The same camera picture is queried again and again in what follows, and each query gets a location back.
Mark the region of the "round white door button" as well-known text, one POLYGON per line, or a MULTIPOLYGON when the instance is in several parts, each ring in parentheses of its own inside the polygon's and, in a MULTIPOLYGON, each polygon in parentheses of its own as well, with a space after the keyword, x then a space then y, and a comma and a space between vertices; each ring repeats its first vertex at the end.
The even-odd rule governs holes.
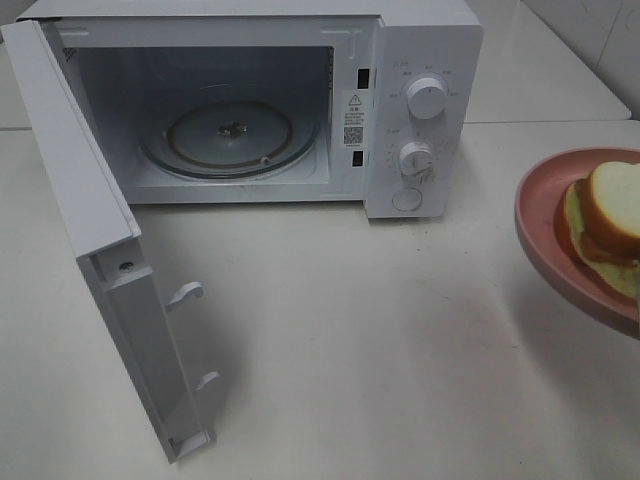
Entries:
POLYGON ((420 190, 412 187, 406 187, 395 192, 392 196, 393 207, 402 212, 410 212, 417 210, 423 201, 420 190))

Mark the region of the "white microwave knob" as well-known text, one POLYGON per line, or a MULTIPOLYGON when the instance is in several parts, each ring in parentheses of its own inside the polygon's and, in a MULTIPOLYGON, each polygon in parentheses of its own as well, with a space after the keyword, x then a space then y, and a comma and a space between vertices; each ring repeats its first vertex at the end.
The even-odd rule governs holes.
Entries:
POLYGON ((398 164, 402 175, 415 177, 429 174, 434 166, 434 154, 426 143, 410 142, 399 151, 398 164))
POLYGON ((408 84, 406 97, 411 115, 419 120, 429 120, 444 111, 448 87, 442 77, 427 74, 408 84))

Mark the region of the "white microwave door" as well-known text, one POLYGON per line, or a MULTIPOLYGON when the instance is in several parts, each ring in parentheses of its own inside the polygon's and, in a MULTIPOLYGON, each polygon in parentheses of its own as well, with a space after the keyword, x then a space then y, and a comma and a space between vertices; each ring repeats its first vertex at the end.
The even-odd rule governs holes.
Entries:
POLYGON ((169 462, 208 444, 169 312, 199 297, 199 282, 170 300, 157 291, 141 229, 99 141, 79 51, 51 22, 23 20, 2 35, 78 267, 169 462))

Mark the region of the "pink plate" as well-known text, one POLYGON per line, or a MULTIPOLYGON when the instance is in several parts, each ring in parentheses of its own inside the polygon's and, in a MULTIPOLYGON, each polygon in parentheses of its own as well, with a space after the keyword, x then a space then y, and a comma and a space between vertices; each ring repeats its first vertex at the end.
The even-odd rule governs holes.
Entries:
POLYGON ((595 272, 568 256, 556 237, 554 219, 567 187, 605 161, 637 164, 629 148, 582 148, 552 155, 536 164, 520 182, 515 224, 531 264, 561 296, 600 323, 637 339, 639 314, 634 301, 605 286, 595 272))

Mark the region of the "sandwich with lettuce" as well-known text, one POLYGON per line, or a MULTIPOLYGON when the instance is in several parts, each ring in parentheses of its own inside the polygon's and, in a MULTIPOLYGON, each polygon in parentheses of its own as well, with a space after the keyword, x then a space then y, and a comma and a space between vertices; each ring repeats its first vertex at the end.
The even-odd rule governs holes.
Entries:
POLYGON ((639 280, 639 166, 604 162, 567 187, 556 213, 563 251, 617 294, 635 300, 639 280))

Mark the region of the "glass microwave turntable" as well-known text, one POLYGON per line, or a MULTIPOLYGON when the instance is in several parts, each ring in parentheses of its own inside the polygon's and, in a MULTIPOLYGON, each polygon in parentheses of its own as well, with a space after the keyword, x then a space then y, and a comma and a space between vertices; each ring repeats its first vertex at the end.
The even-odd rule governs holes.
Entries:
POLYGON ((197 180, 237 180, 300 160, 327 121, 326 99, 256 84, 166 90, 145 105, 140 146, 162 169, 197 180))

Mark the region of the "white microwave oven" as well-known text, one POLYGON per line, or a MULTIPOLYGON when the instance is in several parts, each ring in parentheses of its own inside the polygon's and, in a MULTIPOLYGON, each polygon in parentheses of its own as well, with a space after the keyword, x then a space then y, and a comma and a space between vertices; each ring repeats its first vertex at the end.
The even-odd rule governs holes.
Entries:
POLYGON ((373 219, 444 212, 483 33, 463 1, 38 1, 3 29, 54 181, 373 219))

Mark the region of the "white neighbouring table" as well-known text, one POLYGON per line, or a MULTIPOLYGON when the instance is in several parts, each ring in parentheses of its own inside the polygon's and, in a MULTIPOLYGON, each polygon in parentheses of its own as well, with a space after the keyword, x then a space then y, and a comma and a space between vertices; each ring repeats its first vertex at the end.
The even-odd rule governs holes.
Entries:
POLYGON ((619 121, 630 110, 521 1, 471 1, 484 37, 465 122, 619 121))

